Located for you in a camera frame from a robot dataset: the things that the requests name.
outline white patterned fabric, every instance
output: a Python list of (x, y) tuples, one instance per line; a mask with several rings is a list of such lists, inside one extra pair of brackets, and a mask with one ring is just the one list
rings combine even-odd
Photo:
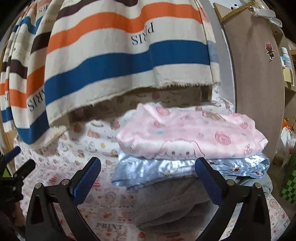
[[(214, 105), (203, 105), (196, 108), (219, 113), (233, 111), (233, 105), (230, 102), (219, 98), (216, 93), (217, 88), (215, 87), (213, 91)], [(28, 149), (24, 143), (17, 141), (15, 144), (21, 147), (22, 152), (15, 158), (16, 168), (30, 158), (34, 159), (37, 165), (36, 169), (25, 179), (23, 186), (24, 199), (21, 201), (21, 208), (24, 215), (26, 216), (36, 183), (58, 184), (62, 179), (71, 178), (77, 170), (82, 169), (92, 156), (97, 156), (102, 163), (101, 173), (85, 202), (78, 208), (101, 241), (196, 240), (202, 230), (164, 235), (140, 232), (133, 223), (136, 194), (127, 193), (126, 188), (113, 186), (111, 180), (119, 163), (119, 146), (115, 136), (127, 122), (126, 116), (132, 115), (130, 111), (123, 116), (126, 110), (135, 109), (137, 102), (161, 101), (165, 106), (175, 103), (180, 103), (180, 106), (195, 105), (199, 101), (197, 93), (190, 88), (121, 96), (99, 106), (100, 110), (106, 113), (107, 118), (73, 124), (68, 131), (45, 149), (33, 151)], [(289, 219), (272, 195), (267, 198), (267, 204), (271, 217), (272, 240), (276, 240), (289, 224)], [(66, 234), (73, 238), (58, 205), (56, 205), (56, 210)], [(223, 238), (231, 233), (235, 221), (235, 219), (230, 221)]]

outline cartoon sticker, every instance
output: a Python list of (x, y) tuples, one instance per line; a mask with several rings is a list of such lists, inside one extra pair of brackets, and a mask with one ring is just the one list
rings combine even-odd
[(267, 53), (266, 54), (268, 54), (269, 55), (269, 58), (271, 59), (271, 60), (273, 60), (274, 59), (274, 51), (272, 50), (272, 45), (271, 45), (271, 43), (268, 41), (268, 42), (265, 42), (265, 48), (266, 48), (266, 50), (267, 50)]

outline cartoon puppy face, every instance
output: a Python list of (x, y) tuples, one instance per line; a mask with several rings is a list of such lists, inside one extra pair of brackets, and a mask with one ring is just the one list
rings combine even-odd
[(183, 139), (166, 142), (159, 155), (170, 160), (191, 160), (205, 156), (195, 141)]

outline floor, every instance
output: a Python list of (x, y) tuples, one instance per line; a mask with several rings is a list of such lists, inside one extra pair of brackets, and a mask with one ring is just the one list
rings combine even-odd
[(281, 163), (271, 163), (270, 168), (268, 170), (268, 175), (270, 176), (274, 187), (271, 194), (282, 206), (288, 217), (292, 219), (296, 213), (296, 205), (286, 201), (285, 199), (279, 196), (284, 179), (284, 169), (281, 168)]

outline pink folded blanket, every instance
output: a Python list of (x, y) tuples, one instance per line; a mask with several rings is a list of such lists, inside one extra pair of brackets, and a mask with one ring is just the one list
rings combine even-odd
[(125, 154), (167, 160), (245, 158), (261, 153), (268, 142), (246, 115), (150, 104), (138, 104), (117, 140)]

